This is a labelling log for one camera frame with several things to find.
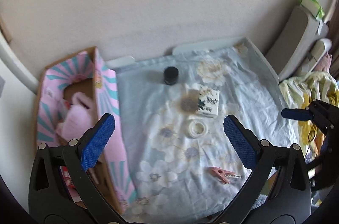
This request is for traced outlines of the green white tissue box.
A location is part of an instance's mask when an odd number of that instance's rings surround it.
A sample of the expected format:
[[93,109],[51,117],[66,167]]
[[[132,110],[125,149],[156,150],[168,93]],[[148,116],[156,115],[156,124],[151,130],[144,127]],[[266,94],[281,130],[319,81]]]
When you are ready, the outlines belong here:
[[321,20],[325,16],[318,0],[301,0],[300,5],[306,8],[316,20]]

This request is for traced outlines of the black cosmetic jar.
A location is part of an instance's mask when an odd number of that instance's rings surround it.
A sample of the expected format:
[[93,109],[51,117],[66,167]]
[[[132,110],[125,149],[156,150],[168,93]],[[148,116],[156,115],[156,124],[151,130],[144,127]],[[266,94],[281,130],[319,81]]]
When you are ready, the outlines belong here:
[[164,70],[164,83],[174,85],[179,78],[179,70],[176,67],[167,67]]

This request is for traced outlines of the red snack box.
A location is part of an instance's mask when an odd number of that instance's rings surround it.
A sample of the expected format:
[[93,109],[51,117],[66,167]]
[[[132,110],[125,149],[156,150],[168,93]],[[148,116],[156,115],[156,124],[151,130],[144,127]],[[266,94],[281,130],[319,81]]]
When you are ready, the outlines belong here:
[[63,180],[65,182],[65,185],[66,185],[66,187],[67,187],[67,189],[69,191],[69,194],[71,195],[73,201],[75,203],[82,201],[80,196],[79,196],[79,193],[75,189],[75,186],[74,186],[74,184],[73,184],[73,182],[71,180],[71,176],[70,176],[70,174],[68,172],[67,167],[61,166],[60,169],[61,169],[61,174],[63,176]]

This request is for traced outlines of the pink clothespin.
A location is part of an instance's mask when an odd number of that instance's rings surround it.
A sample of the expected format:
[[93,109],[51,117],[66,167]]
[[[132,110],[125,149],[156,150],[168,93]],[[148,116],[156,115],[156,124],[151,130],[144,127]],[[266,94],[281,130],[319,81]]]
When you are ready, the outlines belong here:
[[230,184],[231,179],[241,179],[242,176],[234,172],[227,171],[218,167],[209,167],[209,174],[217,178],[223,184]]

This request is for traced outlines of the grey cushion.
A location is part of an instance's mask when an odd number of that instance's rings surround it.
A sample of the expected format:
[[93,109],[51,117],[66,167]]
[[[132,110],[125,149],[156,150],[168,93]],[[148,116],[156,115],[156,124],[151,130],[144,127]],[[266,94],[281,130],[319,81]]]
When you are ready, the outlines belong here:
[[312,71],[329,72],[332,63],[332,55],[329,50],[332,42],[328,38],[317,40],[299,68],[299,73],[305,75]]
[[265,54],[280,81],[295,73],[315,42],[328,31],[328,26],[316,20],[305,7],[293,8],[282,32]]

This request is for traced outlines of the white tissue pack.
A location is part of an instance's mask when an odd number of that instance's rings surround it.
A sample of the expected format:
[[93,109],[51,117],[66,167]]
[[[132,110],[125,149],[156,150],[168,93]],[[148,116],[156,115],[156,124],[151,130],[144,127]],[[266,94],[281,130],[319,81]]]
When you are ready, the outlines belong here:
[[214,117],[218,115],[220,92],[208,87],[200,87],[197,114]]

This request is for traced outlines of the cardboard box pink lining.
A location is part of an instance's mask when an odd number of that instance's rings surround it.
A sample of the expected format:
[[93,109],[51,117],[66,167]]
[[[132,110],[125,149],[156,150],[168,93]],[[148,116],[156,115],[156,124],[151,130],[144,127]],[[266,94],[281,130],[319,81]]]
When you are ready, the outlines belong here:
[[94,101],[94,125],[105,113],[114,117],[115,129],[98,162],[89,168],[91,178],[106,200],[123,214],[136,198],[122,139],[116,74],[92,47],[45,67],[37,92],[36,141],[50,148],[67,143],[56,133],[76,92]]

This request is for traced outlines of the floral light blue cloth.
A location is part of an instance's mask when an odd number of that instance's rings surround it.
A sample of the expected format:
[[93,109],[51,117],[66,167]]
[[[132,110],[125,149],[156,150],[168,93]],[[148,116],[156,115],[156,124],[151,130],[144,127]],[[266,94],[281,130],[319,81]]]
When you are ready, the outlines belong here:
[[298,141],[286,102],[251,46],[193,51],[117,70],[122,136],[137,197],[125,219],[192,223],[222,211],[248,176],[224,118],[275,146]]

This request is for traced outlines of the clear tape roll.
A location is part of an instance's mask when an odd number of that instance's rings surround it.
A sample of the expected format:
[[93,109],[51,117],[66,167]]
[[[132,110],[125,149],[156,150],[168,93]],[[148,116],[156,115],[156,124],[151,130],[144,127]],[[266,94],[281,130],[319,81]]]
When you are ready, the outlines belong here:
[[198,139],[208,133],[208,128],[202,119],[192,119],[188,122],[187,133],[191,138]]

